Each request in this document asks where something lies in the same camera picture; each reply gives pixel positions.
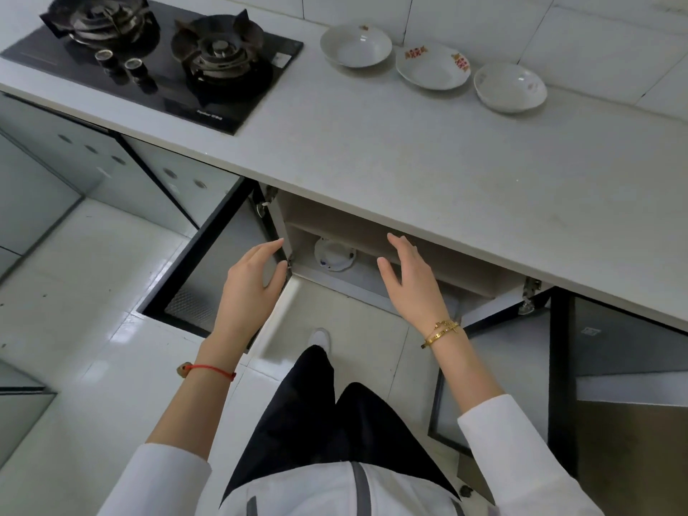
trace countertop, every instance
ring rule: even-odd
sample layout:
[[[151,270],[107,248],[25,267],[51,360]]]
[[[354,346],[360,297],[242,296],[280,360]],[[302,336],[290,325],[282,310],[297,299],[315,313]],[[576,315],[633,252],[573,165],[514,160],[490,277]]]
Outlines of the countertop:
[[[0,48],[49,1],[6,0]],[[554,88],[500,115],[472,80],[423,91],[393,58],[347,71],[323,58],[322,25],[249,14],[305,47],[234,137],[4,59],[0,90],[688,329],[688,124]]]

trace black pants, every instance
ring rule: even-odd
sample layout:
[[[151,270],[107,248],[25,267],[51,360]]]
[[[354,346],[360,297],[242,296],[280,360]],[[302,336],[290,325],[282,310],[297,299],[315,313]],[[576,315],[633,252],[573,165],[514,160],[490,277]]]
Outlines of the black pants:
[[[456,495],[449,480],[382,398],[353,382],[334,403],[334,370],[325,351],[311,346],[275,391],[222,500],[257,478],[341,461],[425,478]]]

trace bracelet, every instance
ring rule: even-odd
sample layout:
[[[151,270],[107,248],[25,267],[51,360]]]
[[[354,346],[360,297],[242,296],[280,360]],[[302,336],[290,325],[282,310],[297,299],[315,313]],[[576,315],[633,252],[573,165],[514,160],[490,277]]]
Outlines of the bracelet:
[[[422,349],[425,349],[426,347],[430,346],[438,338],[442,338],[444,335],[446,335],[450,331],[454,331],[454,333],[456,333],[457,332],[456,328],[459,327],[459,324],[457,322],[454,322],[453,320],[440,320],[440,322],[435,324],[435,329],[438,329],[440,326],[444,326],[445,328],[433,336],[428,336],[428,338],[425,339],[425,342],[423,343],[423,345],[420,346]]]
[[[188,373],[192,369],[196,369],[196,368],[211,369],[212,371],[216,371],[216,372],[220,373],[221,375],[229,378],[230,382],[232,382],[234,380],[234,377],[236,377],[236,373],[228,373],[228,372],[224,371],[223,369],[219,369],[219,367],[206,366],[205,364],[192,364],[191,362],[185,362],[182,365],[180,365],[177,368],[177,375],[181,376],[182,378],[186,378]]]

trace gas stove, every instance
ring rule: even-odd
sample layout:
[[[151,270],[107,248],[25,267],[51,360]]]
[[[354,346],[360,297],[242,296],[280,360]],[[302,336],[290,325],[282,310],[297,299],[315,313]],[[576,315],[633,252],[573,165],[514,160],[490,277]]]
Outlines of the gas stove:
[[[202,16],[152,0],[55,0],[5,59],[235,134],[303,48],[244,10]]]

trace person's left hand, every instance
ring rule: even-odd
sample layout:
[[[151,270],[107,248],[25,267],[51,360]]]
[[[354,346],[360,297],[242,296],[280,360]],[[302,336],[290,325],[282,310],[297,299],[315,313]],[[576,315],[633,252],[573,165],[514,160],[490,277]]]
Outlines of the person's left hand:
[[[278,251],[284,239],[254,246],[227,272],[215,328],[201,345],[197,363],[221,369],[231,367],[237,350],[244,351],[248,341],[268,320],[287,276],[287,261],[281,261],[267,286],[263,286],[263,267]]]

